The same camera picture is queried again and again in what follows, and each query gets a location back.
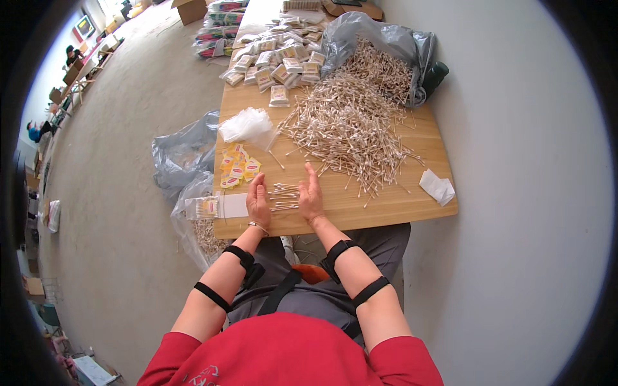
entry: gray plastic bag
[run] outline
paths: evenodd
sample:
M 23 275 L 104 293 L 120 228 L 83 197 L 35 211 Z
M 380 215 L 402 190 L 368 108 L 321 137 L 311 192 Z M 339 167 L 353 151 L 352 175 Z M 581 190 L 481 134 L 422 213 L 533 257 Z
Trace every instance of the gray plastic bag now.
M 203 172 L 214 172 L 219 110 L 207 112 L 182 130 L 153 140 L 154 183 L 171 203 Z
M 186 210 L 185 200 L 187 198 L 211 196 L 213 194 L 213 183 L 214 176 L 211 172 L 205 172 L 191 181 L 180 192 L 176 206 L 174 206 L 174 210 L 172 210 L 172 214 L 170 215 L 172 226 L 176 233 L 178 233 L 178 236 L 180 236 L 180 244 L 202 272 L 206 272 L 208 267 L 217 260 L 219 255 L 223 253 L 223 249 L 227 246 L 227 243 L 224 244 L 225 246 L 222 246 L 221 250 L 212 254 L 206 254 L 204 252 L 198 244 L 193 225 L 187 220 L 184 214 Z
M 396 24 L 376 22 L 363 12 L 346 12 L 328 23 L 322 35 L 320 52 L 326 55 L 321 69 L 324 78 L 341 66 L 356 50 L 357 35 L 368 39 L 378 50 L 408 63 L 412 69 L 410 98 L 406 107 L 421 106 L 426 99 L 421 86 L 430 67 L 436 37 L 433 32 L 411 30 Z

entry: woman's left hand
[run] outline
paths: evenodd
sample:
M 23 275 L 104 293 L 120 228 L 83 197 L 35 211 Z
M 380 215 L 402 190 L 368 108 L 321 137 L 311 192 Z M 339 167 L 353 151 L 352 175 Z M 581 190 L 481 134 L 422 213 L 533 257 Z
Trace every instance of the woman's left hand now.
M 271 211 L 266 197 L 266 183 L 264 173 L 259 173 L 249 185 L 247 193 L 247 212 L 249 220 L 255 222 L 260 227 L 268 230 L 270 226 Z

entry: woman's right hand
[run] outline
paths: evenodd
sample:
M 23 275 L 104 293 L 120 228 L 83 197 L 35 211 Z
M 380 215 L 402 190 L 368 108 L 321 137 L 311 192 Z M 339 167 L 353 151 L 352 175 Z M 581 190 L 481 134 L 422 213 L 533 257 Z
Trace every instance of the woman's right hand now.
M 318 175 L 309 162 L 305 164 L 305 170 L 309 175 L 309 184 L 305 181 L 298 183 L 300 192 L 298 212 L 312 227 L 316 220 L 326 218 L 326 216 L 322 207 L 322 189 Z

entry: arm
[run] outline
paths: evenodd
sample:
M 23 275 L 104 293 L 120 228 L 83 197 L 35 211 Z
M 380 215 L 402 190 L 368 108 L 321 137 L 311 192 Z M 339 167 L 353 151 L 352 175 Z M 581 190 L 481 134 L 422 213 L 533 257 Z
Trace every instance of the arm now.
M 339 240 L 350 238 L 338 230 L 324 215 L 320 182 L 311 164 L 306 163 L 309 183 L 298 183 L 300 191 L 299 212 L 307 220 L 326 251 Z M 373 261 L 358 247 L 349 248 L 335 260 L 335 271 L 345 291 L 352 299 L 382 273 Z M 357 309 L 358 322 L 369 352 L 379 343 L 401 336 L 412 336 L 404 314 L 399 306 L 397 293 L 392 285 L 386 285 Z
M 249 185 L 246 204 L 249 219 L 268 229 L 271 212 L 266 202 L 264 173 L 258 174 Z M 262 229 L 249 227 L 232 245 L 254 254 L 262 237 L 264 237 Z M 230 304 L 240 288 L 245 273 L 245 269 L 240 265 L 240 259 L 231 252 L 224 252 L 204 272 L 200 282 L 209 286 Z M 192 289 L 172 327 L 172 332 L 182 332 L 204 342 L 219 333 L 225 319 L 226 313 L 223 309 L 202 292 Z

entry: hand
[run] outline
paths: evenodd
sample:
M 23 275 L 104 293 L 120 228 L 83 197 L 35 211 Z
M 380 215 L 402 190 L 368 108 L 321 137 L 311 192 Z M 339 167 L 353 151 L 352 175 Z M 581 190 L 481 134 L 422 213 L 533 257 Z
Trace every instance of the hand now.
M 249 220 L 267 230 L 270 226 L 271 211 L 266 199 L 264 173 L 259 173 L 249 184 L 246 204 Z
M 309 162 L 305 164 L 305 170 L 309 175 L 309 184 L 304 181 L 298 183 L 300 192 L 298 211 L 309 226 L 313 226 L 316 220 L 326 218 L 326 216 L 322 207 L 322 189 L 318 175 Z

